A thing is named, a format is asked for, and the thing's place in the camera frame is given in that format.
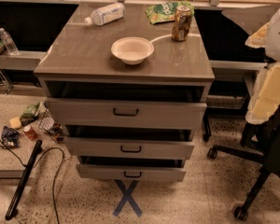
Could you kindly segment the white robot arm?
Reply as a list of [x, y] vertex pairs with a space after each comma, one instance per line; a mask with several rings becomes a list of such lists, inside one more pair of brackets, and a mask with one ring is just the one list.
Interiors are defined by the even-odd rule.
[[253, 49], [265, 48], [265, 55], [272, 59], [258, 72], [245, 115], [248, 123], [261, 124], [280, 106], [280, 8], [245, 44]]

